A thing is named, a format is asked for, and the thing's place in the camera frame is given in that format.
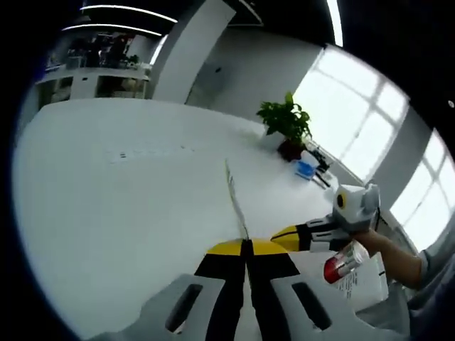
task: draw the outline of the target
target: black cable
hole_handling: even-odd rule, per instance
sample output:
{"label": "black cable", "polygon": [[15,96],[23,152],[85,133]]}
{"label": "black cable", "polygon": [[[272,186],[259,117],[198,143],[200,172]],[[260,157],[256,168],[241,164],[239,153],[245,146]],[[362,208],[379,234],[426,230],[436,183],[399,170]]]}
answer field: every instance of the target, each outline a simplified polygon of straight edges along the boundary
{"label": "black cable", "polygon": [[379,220],[381,219],[381,209],[378,208],[376,209],[376,222],[375,222],[375,231],[378,231],[378,226],[379,226]]}

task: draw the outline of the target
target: sleeve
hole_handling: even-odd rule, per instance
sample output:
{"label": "sleeve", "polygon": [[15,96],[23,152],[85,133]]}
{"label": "sleeve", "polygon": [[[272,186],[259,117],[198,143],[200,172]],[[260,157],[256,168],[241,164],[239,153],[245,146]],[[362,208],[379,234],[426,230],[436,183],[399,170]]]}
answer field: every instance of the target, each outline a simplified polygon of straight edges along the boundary
{"label": "sleeve", "polygon": [[422,260],[421,283],[429,283],[450,260],[455,250],[455,215],[445,230],[427,249],[419,253]]}
{"label": "sleeve", "polygon": [[420,282],[428,282],[428,258],[426,250],[419,253],[419,258],[422,260],[422,265],[420,266]]}

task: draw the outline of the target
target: ceiling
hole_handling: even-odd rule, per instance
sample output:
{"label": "ceiling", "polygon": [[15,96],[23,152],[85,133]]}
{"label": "ceiling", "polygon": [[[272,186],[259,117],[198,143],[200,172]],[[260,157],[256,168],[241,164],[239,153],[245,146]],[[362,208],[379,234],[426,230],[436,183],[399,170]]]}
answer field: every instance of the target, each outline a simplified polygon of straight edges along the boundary
{"label": "ceiling", "polygon": [[[87,5],[116,4],[179,19],[201,0],[89,0]],[[231,25],[263,24],[263,29],[325,45],[334,44],[326,0],[225,0],[236,10]],[[412,106],[444,138],[447,115],[454,115],[455,21],[450,1],[338,0],[343,49],[388,76]],[[90,9],[91,23],[115,23],[167,34],[173,23],[135,11]]]}

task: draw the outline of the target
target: plant pot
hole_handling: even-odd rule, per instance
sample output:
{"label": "plant pot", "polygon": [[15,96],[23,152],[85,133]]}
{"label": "plant pot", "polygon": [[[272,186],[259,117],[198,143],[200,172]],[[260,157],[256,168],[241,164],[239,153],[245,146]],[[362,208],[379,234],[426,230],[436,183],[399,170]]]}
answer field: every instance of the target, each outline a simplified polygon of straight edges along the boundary
{"label": "plant pot", "polygon": [[284,160],[291,162],[293,160],[300,160],[301,152],[305,149],[305,145],[293,144],[290,140],[286,139],[279,145],[278,153]]}
{"label": "plant pot", "polygon": [[276,131],[273,134],[267,135],[267,130],[268,127],[265,127],[265,132],[264,135],[262,135],[261,140],[260,140],[260,145],[264,149],[267,149],[268,151],[276,151],[279,147],[280,144],[283,143],[283,141],[286,139],[286,137]]}

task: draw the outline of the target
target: white pillar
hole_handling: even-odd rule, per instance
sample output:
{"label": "white pillar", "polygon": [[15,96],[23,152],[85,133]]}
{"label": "white pillar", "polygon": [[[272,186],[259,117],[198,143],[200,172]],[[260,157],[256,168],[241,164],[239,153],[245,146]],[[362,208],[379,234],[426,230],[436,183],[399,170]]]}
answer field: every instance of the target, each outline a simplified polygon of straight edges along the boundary
{"label": "white pillar", "polygon": [[184,104],[200,68],[234,15],[223,0],[205,0],[180,18],[152,67],[147,97]]}
{"label": "white pillar", "polygon": [[129,46],[127,57],[137,55],[140,63],[150,63],[151,54],[159,42],[159,37],[149,38],[136,34]]}
{"label": "white pillar", "polygon": [[373,175],[381,190],[381,206],[389,210],[422,160],[432,129],[409,107],[400,130]]}

